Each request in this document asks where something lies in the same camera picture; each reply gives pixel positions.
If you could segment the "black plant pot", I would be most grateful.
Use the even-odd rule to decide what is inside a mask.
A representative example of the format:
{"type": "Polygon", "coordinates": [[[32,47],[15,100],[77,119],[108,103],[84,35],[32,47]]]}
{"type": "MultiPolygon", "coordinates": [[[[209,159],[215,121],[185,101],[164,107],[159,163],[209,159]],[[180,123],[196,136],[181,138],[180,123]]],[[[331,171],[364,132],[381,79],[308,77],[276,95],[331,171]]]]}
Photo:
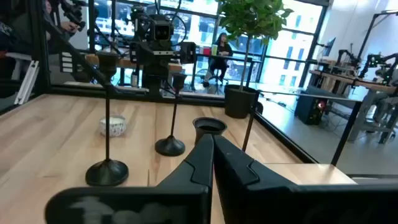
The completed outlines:
{"type": "Polygon", "coordinates": [[[226,85],[224,88],[224,113],[225,115],[244,119],[250,112],[255,101],[257,90],[240,85],[226,85]]]}

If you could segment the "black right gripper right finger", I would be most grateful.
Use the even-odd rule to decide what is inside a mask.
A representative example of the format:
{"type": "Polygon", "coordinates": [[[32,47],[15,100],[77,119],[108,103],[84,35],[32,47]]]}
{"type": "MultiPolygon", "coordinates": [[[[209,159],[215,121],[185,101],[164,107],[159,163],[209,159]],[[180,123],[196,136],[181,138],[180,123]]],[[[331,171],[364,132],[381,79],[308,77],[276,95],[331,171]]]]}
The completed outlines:
{"type": "Polygon", "coordinates": [[[213,139],[226,224],[398,224],[398,185],[298,185],[213,139]]]}

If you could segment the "silver aluminium extrusion bar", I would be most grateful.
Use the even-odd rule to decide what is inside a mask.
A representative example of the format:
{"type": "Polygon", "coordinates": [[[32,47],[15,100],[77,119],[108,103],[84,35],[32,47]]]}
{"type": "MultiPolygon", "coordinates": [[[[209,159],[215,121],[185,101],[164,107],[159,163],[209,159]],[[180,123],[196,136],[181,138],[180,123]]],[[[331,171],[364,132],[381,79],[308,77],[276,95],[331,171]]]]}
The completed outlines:
{"type": "Polygon", "coordinates": [[[39,70],[39,62],[37,60],[31,61],[14,101],[15,105],[23,105],[29,100],[39,70]]]}

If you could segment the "black computer tower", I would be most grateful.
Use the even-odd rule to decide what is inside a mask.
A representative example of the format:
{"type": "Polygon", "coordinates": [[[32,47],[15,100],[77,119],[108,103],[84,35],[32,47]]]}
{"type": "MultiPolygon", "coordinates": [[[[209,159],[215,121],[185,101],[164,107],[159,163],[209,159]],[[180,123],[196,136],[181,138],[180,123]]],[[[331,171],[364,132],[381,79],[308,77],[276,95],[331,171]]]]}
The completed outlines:
{"type": "Polygon", "coordinates": [[[295,108],[294,115],[307,125],[319,125],[328,100],[319,97],[318,91],[307,88],[301,91],[295,108]]]}

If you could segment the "tall black candlestick holder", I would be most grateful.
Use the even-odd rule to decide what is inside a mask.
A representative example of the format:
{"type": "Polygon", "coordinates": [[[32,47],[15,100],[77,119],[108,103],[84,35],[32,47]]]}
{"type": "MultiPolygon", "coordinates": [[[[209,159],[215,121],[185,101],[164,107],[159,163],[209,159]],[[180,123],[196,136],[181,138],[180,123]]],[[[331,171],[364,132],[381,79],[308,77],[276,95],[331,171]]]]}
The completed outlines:
{"type": "Polygon", "coordinates": [[[85,181],[91,186],[117,186],[122,184],[129,175],[125,163],[110,158],[110,95],[113,85],[111,77],[116,73],[118,55],[111,52],[96,54],[99,61],[99,70],[104,72],[106,93],[105,98],[105,159],[93,164],[85,174],[85,181]]]}

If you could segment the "black aluminium frame rails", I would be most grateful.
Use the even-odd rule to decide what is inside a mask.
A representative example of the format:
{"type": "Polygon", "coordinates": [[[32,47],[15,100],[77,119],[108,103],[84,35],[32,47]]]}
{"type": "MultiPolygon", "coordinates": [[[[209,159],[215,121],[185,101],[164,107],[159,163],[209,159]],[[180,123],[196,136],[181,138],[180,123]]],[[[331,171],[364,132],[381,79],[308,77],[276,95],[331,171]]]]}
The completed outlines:
{"type": "Polygon", "coordinates": [[[69,42],[62,39],[59,31],[44,19],[44,14],[47,12],[44,6],[44,0],[26,0],[26,7],[30,17],[30,24],[32,26],[33,38],[33,53],[32,58],[39,61],[40,72],[36,87],[40,93],[51,93],[60,95],[72,96],[87,96],[87,97],[106,97],[106,88],[110,88],[109,97],[115,100],[132,100],[132,101],[148,101],[155,103],[171,103],[171,98],[163,98],[161,96],[149,96],[138,93],[136,90],[130,88],[122,89],[111,85],[111,82],[98,70],[93,67],[92,63],[85,60],[84,56],[75,49],[69,42]],[[76,58],[77,62],[99,82],[100,87],[79,87],[66,85],[52,85],[48,63],[48,49],[46,32],[50,32],[52,37],[61,44],[63,51],[69,52],[76,58]]]}

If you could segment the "small background monitor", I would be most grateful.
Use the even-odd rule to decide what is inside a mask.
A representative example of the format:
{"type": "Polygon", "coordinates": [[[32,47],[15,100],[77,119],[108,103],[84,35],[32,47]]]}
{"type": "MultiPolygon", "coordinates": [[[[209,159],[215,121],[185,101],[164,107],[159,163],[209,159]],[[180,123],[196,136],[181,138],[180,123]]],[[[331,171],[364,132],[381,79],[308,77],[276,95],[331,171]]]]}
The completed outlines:
{"type": "Polygon", "coordinates": [[[331,52],[331,48],[333,47],[333,44],[335,43],[336,38],[332,38],[330,39],[324,46],[323,46],[323,51],[322,51],[322,55],[324,57],[328,57],[330,55],[331,52]]]}

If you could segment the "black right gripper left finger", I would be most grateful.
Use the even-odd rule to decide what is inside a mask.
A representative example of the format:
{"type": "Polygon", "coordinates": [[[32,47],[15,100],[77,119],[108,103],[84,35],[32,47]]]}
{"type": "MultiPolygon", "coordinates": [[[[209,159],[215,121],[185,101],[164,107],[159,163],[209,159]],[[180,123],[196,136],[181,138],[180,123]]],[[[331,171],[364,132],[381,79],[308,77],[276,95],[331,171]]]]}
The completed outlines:
{"type": "Polygon", "coordinates": [[[214,142],[203,135],[155,187],[77,187],[46,204],[46,224],[210,224],[214,142]]]}

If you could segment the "red white patterned candle tin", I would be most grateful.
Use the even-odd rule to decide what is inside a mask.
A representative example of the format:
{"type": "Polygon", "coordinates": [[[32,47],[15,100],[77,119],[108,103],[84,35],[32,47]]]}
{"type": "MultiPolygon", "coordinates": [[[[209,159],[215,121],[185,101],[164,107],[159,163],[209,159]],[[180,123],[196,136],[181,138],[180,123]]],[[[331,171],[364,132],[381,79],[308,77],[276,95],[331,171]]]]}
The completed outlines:
{"type": "MultiPolygon", "coordinates": [[[[120,115],[109,117],[109,136],[111,138],[122,135],[126,130],[126,119],[120,115]]],[[[106,135],[106,118],[99,121],[99,131],[102,136],[106,135]]]]}

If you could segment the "short black candlestick holder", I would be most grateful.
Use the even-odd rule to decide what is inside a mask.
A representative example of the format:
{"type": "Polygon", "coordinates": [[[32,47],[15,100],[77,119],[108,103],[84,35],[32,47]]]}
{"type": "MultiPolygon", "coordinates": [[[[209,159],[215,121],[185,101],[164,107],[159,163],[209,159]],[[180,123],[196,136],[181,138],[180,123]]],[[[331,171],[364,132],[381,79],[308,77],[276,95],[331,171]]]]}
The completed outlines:
{"type": "Polygon", "coordinates": [[[186,75],[181,73],[173,74],[172,84],[169,85],[174,90],[175,97],[170,135],[167,138],[160,139],[155,143],[155,151],[163,156],[180,156],[185,152],[185,145],[181,140],[175,138],[174,129],[177,115],[177,104],[180,98],[180,90],[184,87],[186,77],[186,75]]]}

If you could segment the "black overhead gantry frame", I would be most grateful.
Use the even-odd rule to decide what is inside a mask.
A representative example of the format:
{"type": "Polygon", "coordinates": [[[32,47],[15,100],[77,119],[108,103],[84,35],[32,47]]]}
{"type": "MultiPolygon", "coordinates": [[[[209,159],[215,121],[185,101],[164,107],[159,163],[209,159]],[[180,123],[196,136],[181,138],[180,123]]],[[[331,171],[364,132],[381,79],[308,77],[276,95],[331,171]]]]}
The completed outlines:
{"type": "Polygon", "coordinates": [[[377,19],[378,17],[380,17],[380,16],[384,16],[384,18],[382,18],[382,19],[379,21],[379,22],[382,22],[384,19],[387,19],[390,15],[398,16],[398,9],[383,10],[383,11],[381,11],[381,12],[379,12],[379,13],[375,13],[375,14],[373,15],[372,20],[371,20],[371,22],[370,22],[370,25],[369,25],[369,27],[368,27],[368,29],[367,29],[367,31],[366,31],[366,35],[364,36],[363,43],[361,44],[361,48],[360,48],[360,50],[359,50],[359,52],[358,52],[358,57],[357,57],[357,59],[360,59],[361,56],[362,56],[362,53],[364,52],[364,48],[365,48],[366,43],[367,43],[367,41],[368,41],[368,39],[369,39],[370,33],[371,33],[371,31],[375,28],[376,19],[377,19]]]}

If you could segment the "medium black candlestick holder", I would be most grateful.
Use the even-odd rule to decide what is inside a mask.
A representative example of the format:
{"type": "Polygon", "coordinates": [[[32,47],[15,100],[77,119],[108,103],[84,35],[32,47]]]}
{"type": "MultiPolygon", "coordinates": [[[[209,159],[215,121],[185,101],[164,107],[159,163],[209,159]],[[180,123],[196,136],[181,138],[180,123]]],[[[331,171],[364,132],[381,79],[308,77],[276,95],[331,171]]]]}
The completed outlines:
{"type": "Polygon", "coordinates": [[[199,142],[204,134],[222,135],[228,128],[227,124],[222,120],[210,117],[200,117],[193,120],[195,128],[195,145],[199,142]]]}

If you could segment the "black high table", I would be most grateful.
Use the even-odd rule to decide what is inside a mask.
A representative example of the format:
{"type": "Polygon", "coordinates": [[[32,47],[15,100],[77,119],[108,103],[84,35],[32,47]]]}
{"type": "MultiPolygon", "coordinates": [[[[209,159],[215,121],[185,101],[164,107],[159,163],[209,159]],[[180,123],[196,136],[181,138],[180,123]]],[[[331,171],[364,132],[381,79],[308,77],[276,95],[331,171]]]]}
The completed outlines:
{"type": "MultiPolygon", "coordinates": [[[[197,54],[197,57],[207,57],[207,58],[222,58],[223,60],[233,60],[233,61],[238,61],[238,62],[244,62],[244,59],[242,58],[237,58],[237,57],[231,57],[231,56],[221,56],[221,55],[207,55],[207,54],[197,54]]],[[[249,83],[251,75],[252,75],[252,68],[254,63],[261,63],[260,60],[254,60],[253,58],[249,57],[248,62],[250,63],[249,66],[249,74],[246,79],[246,84],[249,83]]],[[[195,59],[193,63],[193,73],[192,73],[192,80],[190,87],[192,90],[195,90],[195,77],[197,75],[196,73],[196,67],[197,67],[197,58],[195,59]]]]}

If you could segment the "black table edge rail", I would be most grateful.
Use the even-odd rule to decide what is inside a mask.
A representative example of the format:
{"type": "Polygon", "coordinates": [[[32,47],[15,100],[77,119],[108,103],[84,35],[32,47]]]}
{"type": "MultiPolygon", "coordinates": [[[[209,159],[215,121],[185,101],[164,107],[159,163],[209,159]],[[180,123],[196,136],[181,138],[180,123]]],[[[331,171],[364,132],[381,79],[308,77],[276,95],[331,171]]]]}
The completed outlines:
{"type": "Polygon", "coordinates": [[[266,128],[279,142],[281,142],[292,154],[298,157],[302,162],[309,164],[318,164],[319,162],[309,153],[305,152],[298,144],[293,142],[279,128],[273,125],[268,119],[259,112],[254,113],[254,119],[264,128],[266,128]]]}

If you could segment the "wooden desk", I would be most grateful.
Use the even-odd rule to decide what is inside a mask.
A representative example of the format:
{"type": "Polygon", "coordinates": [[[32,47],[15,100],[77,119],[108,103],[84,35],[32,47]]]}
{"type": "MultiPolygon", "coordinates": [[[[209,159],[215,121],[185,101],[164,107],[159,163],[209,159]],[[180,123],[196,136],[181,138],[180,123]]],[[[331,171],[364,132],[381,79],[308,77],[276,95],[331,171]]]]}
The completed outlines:
{"type": "MultiPolygon", "coordinates": [[[[85,55],[85,59],[92,65],[99,65],[99,59],[95,54],[85,55]]],[[[136,68],[136,64],[134,62],[131,62],[128,58],[119,59],[116,62],[116,66],[121,67],[121,68],[136,68]]],[[[179,63],[169,63],[169,71],[170,72],[181,72],[182,65],[179,63]]]]}

